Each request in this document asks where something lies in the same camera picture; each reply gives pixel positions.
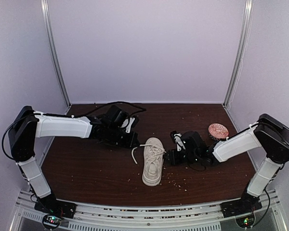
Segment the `white lace sneaker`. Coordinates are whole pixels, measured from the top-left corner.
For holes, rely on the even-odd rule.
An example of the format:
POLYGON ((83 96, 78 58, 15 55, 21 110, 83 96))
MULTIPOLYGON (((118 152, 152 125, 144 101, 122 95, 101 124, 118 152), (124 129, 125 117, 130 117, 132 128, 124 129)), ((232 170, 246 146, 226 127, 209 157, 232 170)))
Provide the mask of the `white lace sneaker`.
POLYGON ((144 167, 142 181, 146 186, 155 187, 159 185, 162 177, 163 155, 166 153, 160 139, 151 137, 145 144, 140 144, 144 148, 144 167))

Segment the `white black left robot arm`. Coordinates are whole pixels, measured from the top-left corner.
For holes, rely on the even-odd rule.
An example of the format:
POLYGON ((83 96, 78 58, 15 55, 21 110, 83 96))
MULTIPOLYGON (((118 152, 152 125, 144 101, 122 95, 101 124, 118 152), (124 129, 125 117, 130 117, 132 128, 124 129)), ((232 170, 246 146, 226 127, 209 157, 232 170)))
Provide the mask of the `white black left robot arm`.
POLYGON ((9 159, 13 160, 37 201, 34 209, 59 218, 73 218, 76 204, 60 201, 48 184, 34 152, 35 140, 43 137, 76 137, 98 140, 116 147, 140 145, 132 130, 139 118, 112 105, 102 115, 57 115, 35 111, 24 106, 4 135, 9 137, 9 159))

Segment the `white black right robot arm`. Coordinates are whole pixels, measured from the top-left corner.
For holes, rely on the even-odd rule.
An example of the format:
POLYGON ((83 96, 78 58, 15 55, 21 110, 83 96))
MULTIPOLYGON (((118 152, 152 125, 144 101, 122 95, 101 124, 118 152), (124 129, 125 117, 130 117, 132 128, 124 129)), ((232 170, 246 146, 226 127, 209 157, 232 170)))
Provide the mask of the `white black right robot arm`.
POLYGON ((255 175, 237 200, 221 203, 224 217, 238 216, 260 209, 260 195, 289 161, 289 127, 262 114, 258 120, 239 133, 207 146, 200 134, 188 131, 171 133, 175 149, 166 151, 164 158, 171 165, 200 163, 216 166, 243 153, 262 154, 255 175))

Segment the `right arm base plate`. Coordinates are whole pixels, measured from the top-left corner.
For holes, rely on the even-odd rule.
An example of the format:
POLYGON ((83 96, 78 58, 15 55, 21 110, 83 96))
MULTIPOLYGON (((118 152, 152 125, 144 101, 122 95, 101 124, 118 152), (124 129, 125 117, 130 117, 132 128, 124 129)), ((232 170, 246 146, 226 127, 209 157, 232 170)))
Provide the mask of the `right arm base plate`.
POLYGON ((220 204, 221 211, 224 218, 239 216, 246 213, 252 213, 255 210, 261 209, 263 206, 261 202, 249 199, 238 199, 220 204))

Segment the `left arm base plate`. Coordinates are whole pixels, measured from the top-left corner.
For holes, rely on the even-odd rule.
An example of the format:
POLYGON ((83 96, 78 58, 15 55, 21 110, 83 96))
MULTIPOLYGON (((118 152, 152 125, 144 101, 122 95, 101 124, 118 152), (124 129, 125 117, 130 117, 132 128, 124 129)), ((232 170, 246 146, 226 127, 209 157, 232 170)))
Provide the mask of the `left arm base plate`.
POLYGON ((73 218, 77 205, 57 199, 37 198, 34 209, 59 218, 73 218))

